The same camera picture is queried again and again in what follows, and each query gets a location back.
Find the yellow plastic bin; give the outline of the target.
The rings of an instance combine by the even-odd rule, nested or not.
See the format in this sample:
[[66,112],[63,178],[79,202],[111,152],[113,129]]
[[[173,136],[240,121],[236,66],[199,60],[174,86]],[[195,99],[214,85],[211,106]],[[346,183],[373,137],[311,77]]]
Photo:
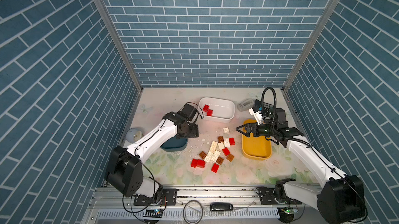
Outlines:
[[248,159],[263,161],[272,156],[272,144],[263,136],[254,137],[253,133],[250,137],[242,135],[242,152]]

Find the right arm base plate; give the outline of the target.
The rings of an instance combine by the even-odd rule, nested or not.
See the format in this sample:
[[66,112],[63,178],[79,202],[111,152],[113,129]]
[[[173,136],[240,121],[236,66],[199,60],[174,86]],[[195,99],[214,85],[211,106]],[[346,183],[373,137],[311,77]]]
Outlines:
[[258,195],[261,205],[279,204],[275,199],[274,189],[264,186],[256,187],[255,193]]

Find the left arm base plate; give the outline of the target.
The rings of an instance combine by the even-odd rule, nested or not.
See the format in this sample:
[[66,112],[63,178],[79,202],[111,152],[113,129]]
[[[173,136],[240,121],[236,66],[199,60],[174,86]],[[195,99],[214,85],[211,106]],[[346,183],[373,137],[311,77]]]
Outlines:
[[134,206],[147,206],[147,205],[160,205],[161,203],[163,205],[167,206],[174,206],[176,205],[176,200],[177,200],[177,192],[178,190],[176,188],[164,188],[162,193],[160,194],[160,199],[152,199],[148,198],[146,196],[135,196],[133,205]]

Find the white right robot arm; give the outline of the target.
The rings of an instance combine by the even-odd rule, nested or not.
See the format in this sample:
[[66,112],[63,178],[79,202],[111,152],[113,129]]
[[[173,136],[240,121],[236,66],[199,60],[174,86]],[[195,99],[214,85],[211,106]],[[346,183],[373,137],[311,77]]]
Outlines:
[[246,137],[272,137],[293,153],[313,174],[318,187],[299,183],[292,178],[276,182],[274,198],[279,204],[298,200],[319,211],[329,224],[362,222],[368,216],[363,182],[349,176],[315,150],[303,133],[289,127],[285,111],[281,108],[260,111],[250,109],[254,123],[238,126],[236,130]]

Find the small round alarm clock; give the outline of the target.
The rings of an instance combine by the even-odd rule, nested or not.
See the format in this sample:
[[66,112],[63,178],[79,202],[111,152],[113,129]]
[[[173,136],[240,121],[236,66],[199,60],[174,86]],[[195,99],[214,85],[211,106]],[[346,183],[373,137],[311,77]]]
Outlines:
[[127,131],[127,133],[125,135],[125,140],[128,143],[133,144],[133,143],[139,141],[142,137],[143,137],[143,133],[141,130],[139,130],[138,128],[131,128]]

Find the black remote on rail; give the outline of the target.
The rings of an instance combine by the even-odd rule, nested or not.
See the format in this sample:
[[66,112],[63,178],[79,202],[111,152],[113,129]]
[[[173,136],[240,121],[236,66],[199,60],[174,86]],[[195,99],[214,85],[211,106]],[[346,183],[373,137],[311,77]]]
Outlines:
[[211,203],[210,204],[211,212],[225,212],[225,211],[233,211],[233,204],[231,203]]

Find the dark teal plastic bin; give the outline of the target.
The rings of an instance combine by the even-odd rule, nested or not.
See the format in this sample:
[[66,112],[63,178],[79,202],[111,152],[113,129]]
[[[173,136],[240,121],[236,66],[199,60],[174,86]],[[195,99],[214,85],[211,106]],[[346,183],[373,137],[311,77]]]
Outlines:
[[187,138],[177,138],[173,137],[163,143],[161,145],[161,149],[163,149],[166,152],[178,152],[178,151],[183,151],[188,144],[188,139]]

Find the white rounded lego brick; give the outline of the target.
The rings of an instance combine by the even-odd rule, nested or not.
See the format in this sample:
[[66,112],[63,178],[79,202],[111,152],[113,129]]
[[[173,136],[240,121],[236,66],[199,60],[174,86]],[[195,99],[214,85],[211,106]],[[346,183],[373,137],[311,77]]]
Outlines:
[[223,143],[224,143],[224,147],[225,147],[225,148],[230,147],[230,140],[229,140],[229,138],[224,138],[224,139],[223,139]]

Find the brown lego plate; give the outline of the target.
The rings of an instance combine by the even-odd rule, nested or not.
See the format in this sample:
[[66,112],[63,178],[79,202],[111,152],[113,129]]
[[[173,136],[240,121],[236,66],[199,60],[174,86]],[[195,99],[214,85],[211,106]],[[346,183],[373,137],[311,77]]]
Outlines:
[[204,151],[202,151],[202,152],[199,154],[199,156],[200,156],[200,158],[201,158],[202,160],[205,160],[207,154],[206,154]]

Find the brown lego brick low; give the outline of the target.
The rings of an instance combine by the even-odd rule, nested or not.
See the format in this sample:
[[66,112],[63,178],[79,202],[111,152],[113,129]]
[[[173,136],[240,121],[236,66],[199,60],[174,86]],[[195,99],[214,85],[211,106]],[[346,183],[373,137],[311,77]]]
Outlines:
[[223,161],[224,161],[223,158],[218,157],[217,160],[216,160],[216,163],[217,163],[218,165],[221,165],[221,164],[223,163]]

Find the red lego brick pair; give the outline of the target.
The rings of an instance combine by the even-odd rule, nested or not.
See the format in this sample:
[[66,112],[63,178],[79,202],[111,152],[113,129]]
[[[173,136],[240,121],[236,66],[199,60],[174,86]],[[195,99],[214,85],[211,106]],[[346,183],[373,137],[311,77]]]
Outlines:
[[201,168],[204,169],[206,165],[206,162],[204,160],[201,159],[193,159],[191,162],[191,167],[192,168]]

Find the cream long lego brick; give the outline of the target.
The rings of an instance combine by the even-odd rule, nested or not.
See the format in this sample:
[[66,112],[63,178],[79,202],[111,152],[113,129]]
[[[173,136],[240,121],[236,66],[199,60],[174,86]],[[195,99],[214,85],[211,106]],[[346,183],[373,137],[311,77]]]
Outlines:
[[218,147],[218,143],[216,141],[212,141],[209,151],[214,153],[216,151],[217,147]]

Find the cream lego plate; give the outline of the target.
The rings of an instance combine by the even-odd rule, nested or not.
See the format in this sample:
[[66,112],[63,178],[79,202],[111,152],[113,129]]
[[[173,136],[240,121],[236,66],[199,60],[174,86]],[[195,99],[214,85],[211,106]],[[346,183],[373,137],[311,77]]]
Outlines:
[[209,163],[211,160],[212,160],[212,157],[214,156],[214,153],[213,152],[208,152],[207,153],[207,155],[206,155],[206,157],[205,157],[205,159],[204,159],[204,161],[206,162],[206,163]]

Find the brown lego brick right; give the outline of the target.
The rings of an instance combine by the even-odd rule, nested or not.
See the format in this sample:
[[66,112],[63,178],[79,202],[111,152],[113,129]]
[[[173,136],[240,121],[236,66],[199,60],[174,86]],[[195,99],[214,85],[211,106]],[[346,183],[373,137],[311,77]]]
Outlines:
[[227,159],[228,161],[232,162],[233,159],[234,159],[234,155],[229,154],[229,155],[226,157],[226,159]]

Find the white plastic bin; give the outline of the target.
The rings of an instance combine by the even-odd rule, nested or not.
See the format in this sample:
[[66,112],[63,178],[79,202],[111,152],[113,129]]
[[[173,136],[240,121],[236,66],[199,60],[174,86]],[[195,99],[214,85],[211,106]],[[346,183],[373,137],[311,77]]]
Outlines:
[[212,110],[212,116],[208,116],[204,112],[204,120],[220,122],[220,123],[230,123],[235,115],[235,104],[234,102],[226,99],[203,97],[198,105],[203,109],[205,105],[209,106]]

